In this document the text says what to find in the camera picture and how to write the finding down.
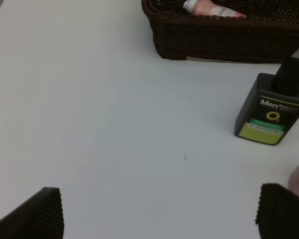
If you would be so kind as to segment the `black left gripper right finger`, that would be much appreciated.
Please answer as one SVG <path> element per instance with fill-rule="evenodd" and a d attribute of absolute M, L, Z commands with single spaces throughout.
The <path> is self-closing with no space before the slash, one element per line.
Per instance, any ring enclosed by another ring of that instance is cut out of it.
<path fill-rule="evenodd" d="M 263 184 L 255 224 L 261 239 L 299 239 L 299 197 L 280 184 Z"/>

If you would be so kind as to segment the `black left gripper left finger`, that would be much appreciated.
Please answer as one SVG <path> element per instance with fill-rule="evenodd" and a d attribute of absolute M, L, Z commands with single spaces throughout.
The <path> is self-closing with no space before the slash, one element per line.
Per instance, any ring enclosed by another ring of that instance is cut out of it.
<path fill-rule="evenodd" d="M 59 188 L 43 187 L 0 220 L 0 239 L 62 239 L 64 218 Z"/>

